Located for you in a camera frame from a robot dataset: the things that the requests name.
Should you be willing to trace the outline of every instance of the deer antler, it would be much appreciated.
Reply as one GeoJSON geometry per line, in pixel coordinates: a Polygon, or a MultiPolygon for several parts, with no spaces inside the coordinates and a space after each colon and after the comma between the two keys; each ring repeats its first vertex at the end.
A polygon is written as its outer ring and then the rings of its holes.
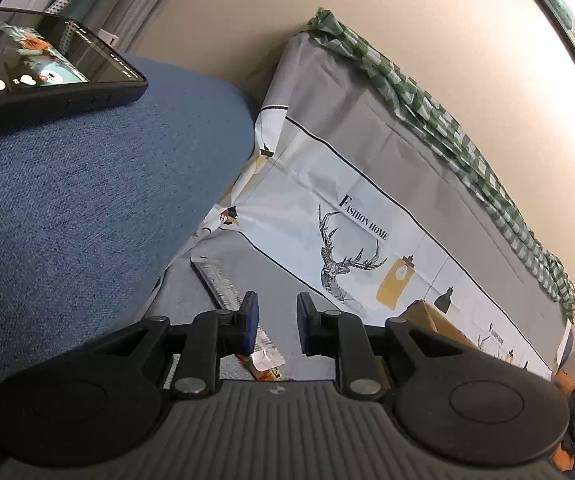
{"type": "Polygon", "coordinates": [[[361,260],[361,256],[363,256],[363,249],[359,251],[354,258],[343,258],[343,261],[339,263],[339,268],[342,269],[339,271],[340,274],[347,274],[349,272],[350,267],[354,267],[355,269],[362,269],[362,270],[374,270],[378,269],[378,267],[382,266],[386,261],[387,258],[384,259],[380,263],[376,263],[378,260],[378,241],[376,242],[376,253],[372,258],[365,260],[363,263],[359,264],[361,260]]]}
{"type": "Polygon", "coordinates": [[[334,236],[336,229],[333,229],[330,234],[327,232],[327,222],[330,219],[330,216],[334,216],[341,211],[333,211],[331,213],[326,213],[323,218],[321,218],[321,204],[319,204],[319,231],[321,231],[321,238],[323,239],[323,244],[325,249],[331,254],[331,250],[333,249],[331,244],[331,238],[334,236]]]}

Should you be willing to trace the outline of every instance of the video on phone screen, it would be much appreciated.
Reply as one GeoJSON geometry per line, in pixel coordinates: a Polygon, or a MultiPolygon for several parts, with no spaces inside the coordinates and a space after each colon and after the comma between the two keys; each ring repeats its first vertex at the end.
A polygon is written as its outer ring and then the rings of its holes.
{"type": "Polygon", "coordinates": [[[0,35],[3,34],[18,44],[6,46],[4,51],[10,82],[48,86],[89,81],[34,28],[1,23],[0,35]]]}

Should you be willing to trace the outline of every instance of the black stripe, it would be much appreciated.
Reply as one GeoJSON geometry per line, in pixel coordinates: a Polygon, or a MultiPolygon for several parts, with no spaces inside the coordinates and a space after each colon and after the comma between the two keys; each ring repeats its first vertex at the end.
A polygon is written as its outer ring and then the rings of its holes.
{"type": "Polygon", "coordinates": [[[432,236],[432,234],[430,234],[430,233],[428,233],[428,232],[426,231],[426,229],[421,225],[421,223],[420,223],[416,218],[414,218],[414,215],[413,215],[410,211],[408,211],[407,208],[405,208],[401,203],[397,202],[394,198],[392,198],[392,197],[389,196],[385,191],[383,191],[374,181],[372,181],[372,179],[371,179],[370,177],[368,177],[365,173],[363,173],[361,170],[359,170],[359,168],[357,168],[356,166],[354,166],[354,164],[352,164],[349,160],[347,160],[347,158],[345,158],[343,155],[341,155],[341,153],[339,153],[337,150],[335,150],[335,149],[331,146],[331,144],[330,144],[329,142],[327,142],[326,140],[320,139],[319,137],[316,137],[314,134],[311,134],[310,132],[308,132],[308,130],[306,130],[304,126],[302,126],[301,124],[299,124],[298,122],[296,122],[295,120],[293,120],[292,117],[289,117],[289,116],[286,115],[286,120],[288,120],[289,122],[291,122],[292,124],[294,124],[297,128],[299,128],[299,129],[300,129],[303,133],[305,133],[307,136],[311,137],[311,138],[314,139],[314,140],[317,140],[318,142],[320,142],[320,143],[324,144],[325,146],[327,146],[328,148],[330,148],[330,150],[332,150],[332,152],[334,152],[334,154],[335,154],[336,156],[338,156],[343,162],[345,162],[345,163],[346,163],[349,167],[351,167],[354,171],[356,171],[357,173],[359,173],[360,176],[362,176],[363,178],[365,178],[366,181],[368,181],[370,184],[372,184],[372,186],[373,186],[376,190],[378,190],[378,192],[381,193],[386,199],[388,199],[388,200],[389,200],[390,202],[392,202],[392,203],[395,203],[397,206],[399,206],[401,209],[403,209],[403,210],[408,214],[408,216],[409,216],[412,220],[414,220],[414,223],[415,223],[416,225],[418,225],[418,226],[421,228],[421,230],[422,230],[425,234],[427,234],[427,236],[429,236],[430,238],[432,238],[432,240],[434,240],[434,242],[435,242],[441,249],[443,249],[443,250],[445,251],[445,253],[449,255],[450,258],[452,258],[452,259],[454,260],[454,262],[456,263],[456,265],[458,265],[458,266],[461,268],[461,270],[462,270],[464,273],[466,273],[466,275],[472,280],[472,283],[474,283],[474,285],[476,285],[476,286],[479,288],[479,290],[480,290],[482,293],[485,294],[485,296],[496,306],[496,308],[499,309],[499,310],[503,313],[503,315],[507,318],[507,320],[508,320],[510,323],[512,323],[512,325],[514,326],[514,328],[516,328],[516,329],[519,331],[520,335],[523,337],[523,339],[525,340],[525,342],[526,342],[528,345],[531,346],[531,348],[532,348],[532,350],[534,350],[534,352],[536,352],[536,355],[539,356],[539,358],[541,359],[541,361],[543,362],[543,364],[544,364],[545,366],[547,366],[547,367],[550,369],[550,371],[551,371],[551,368],[550,368],[550,366],[547,364],[547,362],[545,361],[545,359],[543,359],[543,358],[541,357],[541,354],[539,354],[539,352],[536,350],[536,348],[534,348],[534,346],[532,345],[532,343],[530,343],[530,342],[528,341],[528,339],[523,335],[523,333],[521,332],[520,328],[519,328],[518,326],[516,326],[516,323],[514,323],[514,321],[512,321],[511,317],[508,316],[508,315],[505,313],[505,311],[499,306],[499,304],[496,303],[496,301],[494,301],[494,300],[489,296],[489,294],[483,290],[483,288],[481,287],[481,285],[479,285],[478,282],[472,277],[472,275],[471,275],[469,272],[467,272],[467,269],[466,269],[464,266],[462,266],[462,265],[458,262],[458,260],[457,260],[454,256],[452,256],[452,254],[451,254],[445,247],[443,247],[443,245],[442,245],[434,236],[432,236]]]}
{"type": "Polygon", "coordinates": [[[263,110],[287,110],[287,109],[288,109],[288,106],[285,106],[285,105],[268,105],[268,106],[264,106],[259,111],[262,112],[263,110]]]}
{"type": "Polygon", "coordinates": [[[319,296],[321,296],[325,301],[327,301],[328,303],[331,304],[331,306],[333,306],[334,308],[336,308],[337,310],[341,310],[339,307],[337,307],[335,304],[333,304],[328,298],[326,298],[324,295],[322,295],[322,293],[320,293],[318,290],[316,290],[315,288],[312,288],[312,286],[308,285],[306,282],[304,282],[301,278],[299,278],[296,274],[293,274],[290,270],[286,269],[284,266],[282,266],[281,264],[279,264],[273,257],[271,257],[269,254],[264,253],[263,251],[260,250],[260,248],[258,248],[256,245],[254,245],[250,238],[248,238],[247,236],[245,236],[242,232],[240,231],[235,231],[233,229],[223,229],[222,227],[219,227],[219,229],[221,231],[226,231],[228,233],[238,233],[240,234],[243,238],[245,238],[247,240],[247,242],[257,251],[259,251],[263,256],[265,256],[267,259],[271,260],[272,262],[274,262],[277,266],[279,266],[281,269],[285,270],[285,272],[287,272],[290,276],[292,276],[293,278],[297,279],[299,282],[303,283],[307,288],[309,288],[310,290],[312,290],[313,292],[317,293],[319,296]]]}

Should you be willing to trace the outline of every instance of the heart icon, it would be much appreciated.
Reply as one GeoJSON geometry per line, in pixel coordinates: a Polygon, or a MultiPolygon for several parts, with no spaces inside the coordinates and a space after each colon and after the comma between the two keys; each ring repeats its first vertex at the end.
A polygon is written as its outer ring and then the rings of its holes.
{"type": "Polygon", "coordinates": [[[31,78],[31,76],[29,76],[27,74],[23,74],[20,77],[20,79],[21,79],[22,83],[26,83],[26,85],[30,85],[30,86],[36,85],[36,83],[37,83],[36,81],[34,81],[34,79],[31,78]]]}

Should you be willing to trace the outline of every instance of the green and white plaid fabric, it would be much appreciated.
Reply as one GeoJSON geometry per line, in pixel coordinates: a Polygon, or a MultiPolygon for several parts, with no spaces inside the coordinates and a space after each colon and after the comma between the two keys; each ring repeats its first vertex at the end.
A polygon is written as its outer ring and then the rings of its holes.
{"type": "Polygon", "coordinates": [[[575,291],[561,261],[543,248],[525,225],[481,152],[455,118],[430,94],[330,10],[319,9],[308,23],[311,36],[325,48],[357,62],[367,72],[395,115],[452,168],[481,201],[501,234],[543,290],[561,303],[573,321],[575,291]]]}

